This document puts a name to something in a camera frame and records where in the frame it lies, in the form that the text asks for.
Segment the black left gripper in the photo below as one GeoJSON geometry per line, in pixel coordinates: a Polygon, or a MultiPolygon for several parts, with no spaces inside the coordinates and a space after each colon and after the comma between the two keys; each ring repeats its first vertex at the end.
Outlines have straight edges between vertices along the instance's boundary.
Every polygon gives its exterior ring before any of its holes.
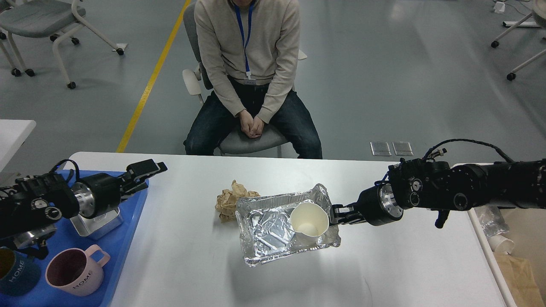
{"type": "Polygon", "coordinates": [[[167,171],[165,163],[153,159],[127,165],[119,178],[106,173],[82,177],[73,185],[73,193],[79,205],[79,214],[84,218],[96,218],[119,207],[122,199],[128,199],[139,191],[146,190],[149,177],[167,171]]]}

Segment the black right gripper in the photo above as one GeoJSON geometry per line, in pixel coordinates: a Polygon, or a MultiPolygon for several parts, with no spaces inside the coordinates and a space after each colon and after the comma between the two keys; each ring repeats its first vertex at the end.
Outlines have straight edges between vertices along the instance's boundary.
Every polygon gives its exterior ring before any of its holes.
{"type": "Polygon", "coordinates": [[[369,223],[382,226],[400,221],[404,210],[398,206],[390,184],[371,187],[361,192],[356,206],[333,204],[331,221],[338,225],[369,223]]]}

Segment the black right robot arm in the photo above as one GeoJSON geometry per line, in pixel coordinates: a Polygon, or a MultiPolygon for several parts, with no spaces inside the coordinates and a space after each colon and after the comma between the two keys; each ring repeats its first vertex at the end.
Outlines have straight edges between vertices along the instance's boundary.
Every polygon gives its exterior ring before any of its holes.
{"type": "Polygon", "coordinates": [[[442,229],[452,211],[480,206],[545,208],[545,159],[515,161],[497,146],[479,142],[493,148],[502,161],[451,167],[436,160],[447,151],[442,147],[447,143],[429,148],[422,158],[390,165],[384,178],[363,190],[356,202],[333,205],[330,225],[381,226],[400,221],[406,209],[422,208],[438,212],[435,226],[442,229]]]}

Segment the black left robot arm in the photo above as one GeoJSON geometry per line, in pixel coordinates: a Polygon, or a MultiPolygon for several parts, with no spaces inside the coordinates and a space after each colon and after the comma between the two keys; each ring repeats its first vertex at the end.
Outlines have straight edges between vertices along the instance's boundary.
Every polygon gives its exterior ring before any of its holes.
{"type": "Polygon", "coordinates": [[[152,159],[132,163],[119,176],[80,175],[76,162],[67,178],[57,169],[59,161],[43,175],[17,178],[1,188],[1,246],[43,260],[49,254],[47,239],[61,218],[93,219],[111,212],[130,196],[148,188],[146,179],[165,172],[166,164],[152,159]]]}

